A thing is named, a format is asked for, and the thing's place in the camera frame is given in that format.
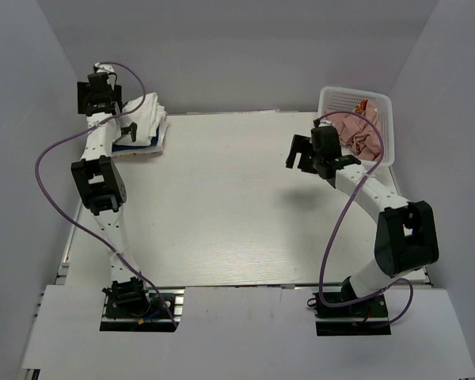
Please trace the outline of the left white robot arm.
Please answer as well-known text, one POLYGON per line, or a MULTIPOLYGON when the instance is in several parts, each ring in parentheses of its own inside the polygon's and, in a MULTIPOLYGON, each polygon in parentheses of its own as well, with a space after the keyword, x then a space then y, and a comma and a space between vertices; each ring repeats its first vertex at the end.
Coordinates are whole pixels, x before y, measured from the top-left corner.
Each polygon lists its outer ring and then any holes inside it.
POLYGON ((97 64, 88 81, 78 83, 78 112, 86 116, 89 134, 82 157, 70 170, 82 203, 95 218, 99 237, 109 250, 112 284, 104 293, 133 315, 142 316, 150 310, 152 298, 128 254, 123 209, 127 191, 112 160, 113 142, 122 137, 135 141, 137 124, 120 121, 123 104, 116 80, 112 66, 97 64))

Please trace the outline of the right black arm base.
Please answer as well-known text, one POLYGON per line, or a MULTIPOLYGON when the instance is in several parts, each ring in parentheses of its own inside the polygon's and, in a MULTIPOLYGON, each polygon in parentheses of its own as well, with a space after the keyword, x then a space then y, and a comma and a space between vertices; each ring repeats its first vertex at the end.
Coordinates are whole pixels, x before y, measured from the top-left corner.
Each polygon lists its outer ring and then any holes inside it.
POLYGON ((383 294, 363 302, 329 308, 318 292, 306 302, 315 316, 317 336, 389 336, 389 312, 383 294))

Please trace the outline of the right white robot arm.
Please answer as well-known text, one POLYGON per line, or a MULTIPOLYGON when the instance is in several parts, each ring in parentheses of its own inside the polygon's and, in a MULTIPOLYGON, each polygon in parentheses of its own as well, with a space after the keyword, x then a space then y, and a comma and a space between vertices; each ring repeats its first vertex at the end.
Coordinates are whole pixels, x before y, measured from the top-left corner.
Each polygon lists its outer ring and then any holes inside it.
POLYGON ((321 303, 353 316, 367 310, 371 298, 405 275, 439 259, 435 218, 425 201, 412 202, 393 194, 353 155, 344 155, 336 128, 315 127, 310 136, 294 135, 286 167, 317 174, 348 195, 344 209, 359 205, 375 222, 374 257, 343 282, 340 301, 321 303))

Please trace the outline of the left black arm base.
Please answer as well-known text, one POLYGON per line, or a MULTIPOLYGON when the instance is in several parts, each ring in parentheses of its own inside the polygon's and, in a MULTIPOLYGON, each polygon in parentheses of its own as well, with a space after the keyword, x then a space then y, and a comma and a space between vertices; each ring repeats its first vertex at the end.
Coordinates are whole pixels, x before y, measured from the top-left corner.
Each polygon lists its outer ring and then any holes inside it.
POLYGON ((105 294, 102 332, 173 333, 181 321, 183 289, 155 291, 138 278, 113 282, 105 294))

